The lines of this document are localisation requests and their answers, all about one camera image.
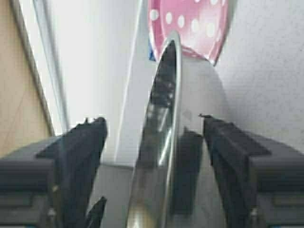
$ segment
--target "pink plate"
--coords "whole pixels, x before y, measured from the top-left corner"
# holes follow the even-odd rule
[[[228,0],[149,0],[150,42],[157,61],[172,30],[183,54],[215,63],[224,41]]]

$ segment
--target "white surface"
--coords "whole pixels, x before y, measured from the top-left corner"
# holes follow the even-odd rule
[[[60,135],[63,132],[63,128],[55,99],[56,95],[52,86],[51,75],[48,71],[48,63],[40,36],[34,5],[32,1],[28,0],[19,0],[19,2],[26,30],[28,32],[28,39],[36,62],[37,71],[43,87],[44,96],[50,111],[54,132],[55,135]]]
[[[103,153],[113,161],[135,30],[138,1],[47,1],[71,127],[103,116]]]
[[[133,166],[137,158],[146,106],[156,73],[156,63],[148,60],[147,1],[139,2],[136,40],[128,74],[115,161],[129,166]]]
[[[304,1],[238,0],[216,66],[242,129],[304,152]]]

